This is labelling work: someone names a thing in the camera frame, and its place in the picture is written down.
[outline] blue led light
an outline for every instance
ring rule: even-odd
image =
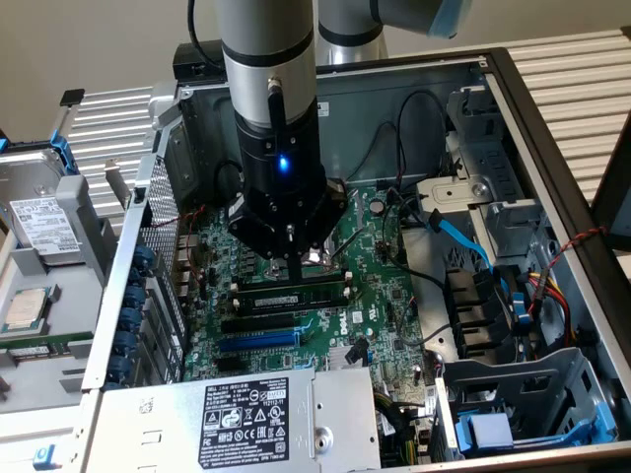
[[[289,160],[284,155],[280,155],[280,159],[278,160],[278,168],[281,172],[287,172],[289,170]]]

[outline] warning label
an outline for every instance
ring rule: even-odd
[[[199,442],[205,470],[289,459],[289,378],[206,387]]]
[[[79,251],[68,218],[54,197],[14,200],[11,207],[40,255]]]

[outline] robotic arm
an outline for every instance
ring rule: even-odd
[[[465,3],[320,0],[319,29],[323,42],[361,46],[383,21],[426,33],[450,16],[446,6]],[[216,10],[245,173],[227,209],[230,232],[265,258],[286,259],[298,282],[303,254],[348,205],[343,182],[320,163],[312,0],[216,0]]]

